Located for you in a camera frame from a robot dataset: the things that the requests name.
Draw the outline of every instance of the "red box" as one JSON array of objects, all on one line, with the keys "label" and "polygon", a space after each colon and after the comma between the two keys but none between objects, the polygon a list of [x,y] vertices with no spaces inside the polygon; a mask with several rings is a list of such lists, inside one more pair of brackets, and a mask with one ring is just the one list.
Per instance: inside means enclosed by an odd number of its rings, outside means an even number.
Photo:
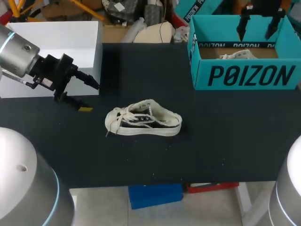
[{"label": "red box", "polygon": [[199,192],[210,192],[210,191],[229,189],[229,188],[238,187],[238,186],[239,186],[239,182],[222,183],[222,184],[213,185],[213,186],[198,186],[198,187],[190,187],[189,185],[187,185],[187,191],[190,194],[194,194],[194,193],[199,193]]}]

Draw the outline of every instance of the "shoe box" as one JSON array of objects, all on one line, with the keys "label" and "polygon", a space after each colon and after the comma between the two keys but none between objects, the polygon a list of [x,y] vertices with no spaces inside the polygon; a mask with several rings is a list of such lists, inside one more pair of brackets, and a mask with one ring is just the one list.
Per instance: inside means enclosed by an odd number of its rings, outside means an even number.
[{"label": "shoe box", "polygon": [[[272,17],[250,16],[240,40],[239,15],[196,15],[188,54],[195,90],[295,89],[301,80],[301,42],[285,16],[266,33]],[[220,59],[249,49],[257,59]]]},{"label": "shoe box", "polygon": [[174,12],[189,23],[193,15],[211,15],[222,0],[180,0],[174,3]]},{"label": "shoe box", "polygon": [[103,26],[103,43],[120,43],[127,34],[129,27],[121,25]]}]

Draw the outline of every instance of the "teal cardboard box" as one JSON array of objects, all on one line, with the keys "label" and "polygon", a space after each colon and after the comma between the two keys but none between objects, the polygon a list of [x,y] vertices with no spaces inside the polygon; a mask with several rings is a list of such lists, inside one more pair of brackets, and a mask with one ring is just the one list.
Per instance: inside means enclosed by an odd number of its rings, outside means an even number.
[{"label": "teal cardboard box", "polygon": [[221,2],[222,0],[180,0],[174,11],[189,23],[193,15],[211,15]]},{"label": "teal cardboard box", "polygon": [[[301,80],[301,41],[285,16],[268,39],[272,18],[250,16],[241,41],[238,15],[193,16],[188,53],[196,90],[295,89]],[[199,48],[272,50],[277,58],[202,59]]]}]

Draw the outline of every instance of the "canvas sneaker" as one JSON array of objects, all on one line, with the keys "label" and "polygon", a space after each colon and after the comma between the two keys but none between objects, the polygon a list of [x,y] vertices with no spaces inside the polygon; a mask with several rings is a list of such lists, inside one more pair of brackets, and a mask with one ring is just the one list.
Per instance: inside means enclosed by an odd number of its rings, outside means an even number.
[{"label": "canvas sneaker", "polygon": [[220,59],[257,59],[250,50],[244,49],[231,55],[220,55]]},{"label": "canvas sneaker", "polygon": [[170,137],[180,132],[182,118],[150,99],[128,107],[114,108],[107,114],[104,124],[108,133],[126,136],[153,134]]}]

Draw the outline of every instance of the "blue box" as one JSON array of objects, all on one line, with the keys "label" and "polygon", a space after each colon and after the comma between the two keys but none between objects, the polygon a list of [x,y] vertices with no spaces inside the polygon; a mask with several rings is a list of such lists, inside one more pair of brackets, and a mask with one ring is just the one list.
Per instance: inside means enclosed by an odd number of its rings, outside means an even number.
[{"label": "blue box", "polygon": [[189,23],[193,15],[211,15],[221,2],[222,0],[180,0],[174,11]]},{"label": "blue box", "polygon": [[[272,18],[250,16],[242,41],[239,15],[193,16],[188,53],[196,90],[295,89],[301,79],[301,42],[287,17],[268,39]],[[276,59],[202,59],[199,47],[274,48]]]},{"label": "blue box", "polygon": [[132,209],[156,206],[180,201],[183,197],[182,185],[129,186],[128,194]]}]

